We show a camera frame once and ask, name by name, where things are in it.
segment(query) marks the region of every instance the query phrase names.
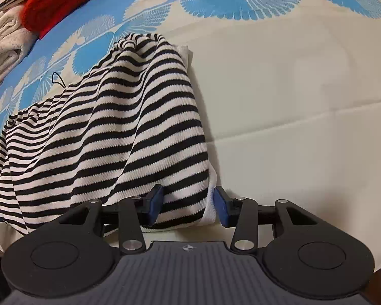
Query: striped garment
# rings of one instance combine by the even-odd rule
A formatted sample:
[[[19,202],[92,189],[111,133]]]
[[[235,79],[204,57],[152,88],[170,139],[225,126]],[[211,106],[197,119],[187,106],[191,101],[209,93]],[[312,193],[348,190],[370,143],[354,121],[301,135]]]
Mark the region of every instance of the striped garment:
[[[24,234],[72,204],[111,205],[156,183],[165,198],[148,231],[214,221],[195,97],[161,35],[121,39],[61,95],[10,116],[0,137],[0,216]]]

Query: circular cover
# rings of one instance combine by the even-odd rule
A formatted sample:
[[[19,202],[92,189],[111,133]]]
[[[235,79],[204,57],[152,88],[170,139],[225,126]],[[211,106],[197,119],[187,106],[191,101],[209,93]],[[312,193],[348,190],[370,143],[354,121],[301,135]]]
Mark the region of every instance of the circular cover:
[[[319,231],[305,226],[274,239],[263,255],[268,272],[305,297],[333,299],[357,292],[374,271],[370,250],[338,229]]]
[[[110,271],[110,246],[80,226],[37,230],[12,244],[2,260],[7,281],[34,296],[55,298],[83,291]]]

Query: blue floral pattern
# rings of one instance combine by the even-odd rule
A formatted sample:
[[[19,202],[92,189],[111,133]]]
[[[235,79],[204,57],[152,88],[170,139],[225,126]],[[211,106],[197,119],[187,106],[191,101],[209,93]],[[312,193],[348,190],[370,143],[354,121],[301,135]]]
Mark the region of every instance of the blue floral pattern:
[[[0,133],[7,117],[48,95],[52,74],[69,83],[88,72],[130,32],[156,32],[173,5],[183,15],[226,21],[262,21],[293,12],[303,0],[91,0],[65,18],[0,85]],[[327,0],[372,19],[381,19],[381,0]]]

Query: bed sheet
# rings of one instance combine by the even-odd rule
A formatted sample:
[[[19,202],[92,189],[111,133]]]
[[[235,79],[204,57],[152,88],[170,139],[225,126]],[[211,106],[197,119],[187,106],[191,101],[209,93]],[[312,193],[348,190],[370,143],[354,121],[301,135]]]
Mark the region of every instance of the bed sheet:
[[[91,0],[0,85],[0,132],[62,91],[54,72],[80,79],[130,32],[188,45],[210,159],[230,194],[290,199],[362,240],[381,267],[381,0]],[[15,237],[0,227],[0,248]],[[207,237],[231,231],[146,236]],[[266,227],[260,237],[269,241]]]

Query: gray ribbed panel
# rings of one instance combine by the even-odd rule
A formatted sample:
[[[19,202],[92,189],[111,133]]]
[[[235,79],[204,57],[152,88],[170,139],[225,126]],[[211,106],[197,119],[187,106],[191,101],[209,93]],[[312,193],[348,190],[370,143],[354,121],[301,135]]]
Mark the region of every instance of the gray ribbed panel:
[[[193,246],[190,251],[183,249]],[[123,257],[95,288],[67,298],[42,300],[13,292],[3,305],[369,305],[356,295],[308,300],[274,285],[251,256],[223,242],[153,243],[143,254]]]

